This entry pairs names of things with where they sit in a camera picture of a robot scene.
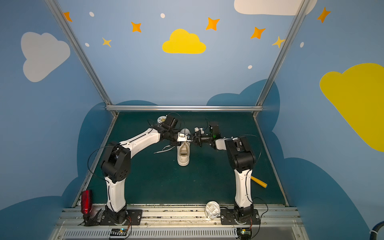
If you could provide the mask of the white sneaker shoe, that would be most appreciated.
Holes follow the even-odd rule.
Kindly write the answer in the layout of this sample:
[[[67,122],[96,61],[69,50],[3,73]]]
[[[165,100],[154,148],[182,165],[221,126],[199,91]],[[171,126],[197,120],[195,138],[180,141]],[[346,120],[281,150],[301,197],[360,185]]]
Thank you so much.
[[[187,166],[190,162],[190,142],[180,142],[177,146],[177,161],[182,167]]]

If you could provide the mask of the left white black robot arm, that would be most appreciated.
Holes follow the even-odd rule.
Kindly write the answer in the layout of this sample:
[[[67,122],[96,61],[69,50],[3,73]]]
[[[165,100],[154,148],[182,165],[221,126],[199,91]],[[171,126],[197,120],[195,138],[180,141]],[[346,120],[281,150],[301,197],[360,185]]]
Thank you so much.
[[[176,129],[178,119],[171,115],[163,121],[152,125],[144,132],[128,140],[111,142],[104,147],[101,170],[107,186],[107,203],[98,222],[101,226],[124,226],[131,224],[130,214],[125,199],[125,181],[131,172],[132,158],[145,148],[162,140],[168,140],[172,145],[188,140],[191,133],[188,129]]]

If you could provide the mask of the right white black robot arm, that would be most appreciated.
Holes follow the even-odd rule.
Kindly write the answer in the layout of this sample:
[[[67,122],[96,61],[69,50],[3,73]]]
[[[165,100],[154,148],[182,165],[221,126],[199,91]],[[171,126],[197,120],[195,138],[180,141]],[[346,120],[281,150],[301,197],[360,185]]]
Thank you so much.
[[[234,219],[240,225],[246,224],[247,221],[259,224],[261,217],[254,208],[251,196],[251,174],[259,159],[254,154],[248,136],[223,138],[218,123],[213,122],[208,126],[208,130],[195,128],[191,141],[198,146],[208,144],[213,149],[227,152],[236,183]]]

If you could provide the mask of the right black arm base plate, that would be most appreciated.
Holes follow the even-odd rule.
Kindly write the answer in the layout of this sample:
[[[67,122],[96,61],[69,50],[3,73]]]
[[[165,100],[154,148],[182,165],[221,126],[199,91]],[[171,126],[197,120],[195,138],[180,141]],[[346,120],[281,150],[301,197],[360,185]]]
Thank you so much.
[[[244,216],[234,209],[221,208],[220,210],[222,225],[258,225],[261,223],[259,212],[256,209],[251,214]]]

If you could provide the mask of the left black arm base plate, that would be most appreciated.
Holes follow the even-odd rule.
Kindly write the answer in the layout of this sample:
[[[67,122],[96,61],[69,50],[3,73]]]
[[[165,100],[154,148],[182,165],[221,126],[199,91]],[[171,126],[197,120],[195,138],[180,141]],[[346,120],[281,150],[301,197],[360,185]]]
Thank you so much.
[[[100,221],[101,226],[138,226],[141,223],[143,210],[125,210],[115,213],[104,210]]]

